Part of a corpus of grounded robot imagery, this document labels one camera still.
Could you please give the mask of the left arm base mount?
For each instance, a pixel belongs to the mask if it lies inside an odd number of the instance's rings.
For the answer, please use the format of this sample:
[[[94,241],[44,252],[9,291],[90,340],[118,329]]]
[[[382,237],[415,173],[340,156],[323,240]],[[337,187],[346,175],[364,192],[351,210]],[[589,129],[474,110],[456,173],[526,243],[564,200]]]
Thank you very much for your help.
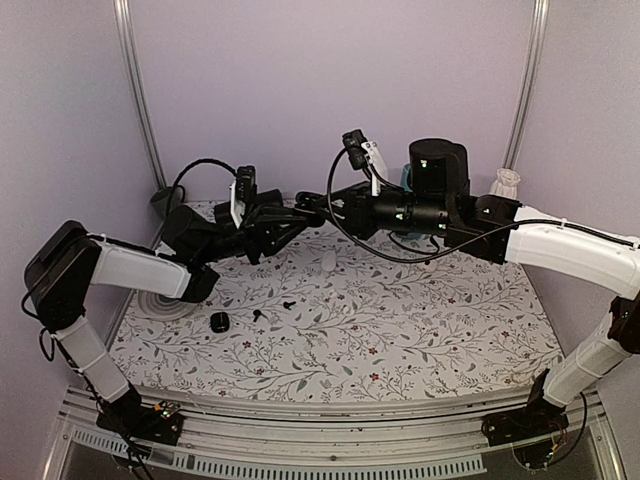
[[[154,407],[145,407],[137,400],[120,399],[106,403],[98,415],[97,426],[127,438],[176,446],[182,434],[185,417],[172,413],[166,417]]]

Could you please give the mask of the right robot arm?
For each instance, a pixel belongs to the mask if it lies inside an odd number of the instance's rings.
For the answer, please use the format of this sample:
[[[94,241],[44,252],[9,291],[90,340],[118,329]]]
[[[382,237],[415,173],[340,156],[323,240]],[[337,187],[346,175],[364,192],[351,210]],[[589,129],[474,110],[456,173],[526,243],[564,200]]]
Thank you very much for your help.
[[[344,135],[339,154],[369,181],[323,195],[300,192],[292,208],[268,206],[276,225],[302,229],[329,221],[360,247],[380,230],[433,234],[448,254],[542,267],[615,293],[600,328],[534,381],[517,415],[524,435],[539,435],[574,397],[638,354],[638,239],[546,215],[515,199],[471,195],[467,150],[449,140],[410,144],[407,191],[380,175],[376,148],[359,131]]]

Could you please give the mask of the white earbud charging case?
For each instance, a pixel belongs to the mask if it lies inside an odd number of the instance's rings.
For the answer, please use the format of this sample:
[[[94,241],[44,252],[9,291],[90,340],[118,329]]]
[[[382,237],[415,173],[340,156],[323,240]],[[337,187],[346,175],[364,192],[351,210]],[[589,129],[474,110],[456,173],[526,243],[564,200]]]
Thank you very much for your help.
[[[424,263],[423,269],[426,272],[435,272],[438,269],[438,262],[436,260],[427,261]]]

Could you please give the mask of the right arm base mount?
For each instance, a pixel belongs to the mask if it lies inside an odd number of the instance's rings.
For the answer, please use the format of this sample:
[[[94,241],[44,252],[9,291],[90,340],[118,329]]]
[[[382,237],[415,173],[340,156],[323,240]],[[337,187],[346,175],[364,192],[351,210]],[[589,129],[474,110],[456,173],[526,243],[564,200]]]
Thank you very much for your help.
[[[521,407],[485,415],[481,432],[490,446],[498,446],[559,432],[568,426],[564,409]]]

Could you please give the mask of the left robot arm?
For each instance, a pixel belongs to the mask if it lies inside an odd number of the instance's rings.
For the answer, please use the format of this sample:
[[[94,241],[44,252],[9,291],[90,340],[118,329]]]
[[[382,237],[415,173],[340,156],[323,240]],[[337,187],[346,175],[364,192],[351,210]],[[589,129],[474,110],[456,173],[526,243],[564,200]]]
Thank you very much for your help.
[[[220,277],[211,263],[244,256],[256,265],[324,222],[312,211],[283,206],[276,191],[258,195],[244,211],[231,200],[216,206],[214,214],[209,221],[185,204],[171,209],[161,235],[170,254],[91,234],[80,222],[68,220],[25,268],[23,312],[41,323],[128,434],[141,433],[149,415],[86,318],[89,288],[114,286],[198,304]]]

